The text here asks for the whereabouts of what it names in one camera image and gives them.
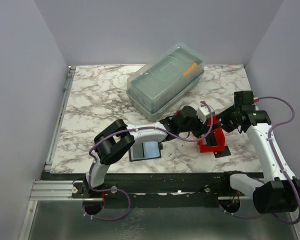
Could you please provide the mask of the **black card holder wallet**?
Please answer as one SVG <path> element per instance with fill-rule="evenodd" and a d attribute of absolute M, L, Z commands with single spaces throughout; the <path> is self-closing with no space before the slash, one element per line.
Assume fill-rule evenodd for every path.
<path fill-rule="evenodd" d="M 160 159 L 162 157 L 161 150 L 163 149 L 162 143 L 149 141 L 144 142 L 143 144 L 143 153 L 144 158 L 139 160 L 131 160 L 131 148 L 128 151 L 129 154 L 129 161 L 130 162 L 137 162 L 137 161 L 144 161 L 144 160 L 151 160 L 151 159 Z"/>

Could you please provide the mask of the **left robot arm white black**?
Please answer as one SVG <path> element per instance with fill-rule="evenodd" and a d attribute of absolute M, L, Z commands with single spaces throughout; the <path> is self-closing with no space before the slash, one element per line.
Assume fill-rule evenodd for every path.
<path fill-rule="evenodd" d="M 115 120 L 93 139 L 94 146 L 88 153 L 93 162 L 85 175 L 83 191 L 91 198 L 97 197 L 110 165 L 121 160 L 131 147 L 168 142 L 179 138 L 181 133 L 200 138 L 209 130 L 207 122 L 205 116 L 200 118 L 197 110 L 188 105 L 153 124 L 128 125 L 123 119 Z"/>

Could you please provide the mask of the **red plastic bin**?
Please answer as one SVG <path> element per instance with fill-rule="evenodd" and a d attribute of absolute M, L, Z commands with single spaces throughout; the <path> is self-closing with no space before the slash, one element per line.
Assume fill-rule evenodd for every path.
<path fill-rule="evenodd" d="M 213 116 L 213 127 L 208 136 L 203 140 L 200 140 L 197 145 L 200 153 L 214 153 L 220 152 L 225 149 L 226 139 L 223 129 L 221 128 L 221 122 L 217 119 L 217 116 Z"/>

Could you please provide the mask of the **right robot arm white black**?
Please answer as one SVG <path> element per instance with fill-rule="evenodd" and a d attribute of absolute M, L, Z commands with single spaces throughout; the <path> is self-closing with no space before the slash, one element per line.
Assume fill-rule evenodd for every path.
<path fill-rule="evenodd" d="M 263 172 L 263 182 L 240 171 L 224 174 L 220 191 L 231 196 L 239 191 L 252 199 L 260 214 L 300 210 L 300 179 L 285 161 L 275 139 L 274 126 L 265 110 L 258 110 L 251 90 L 234 93 L 234 104 L 217 115 L 227 133 L 236 129 L 251 141 Z"/>

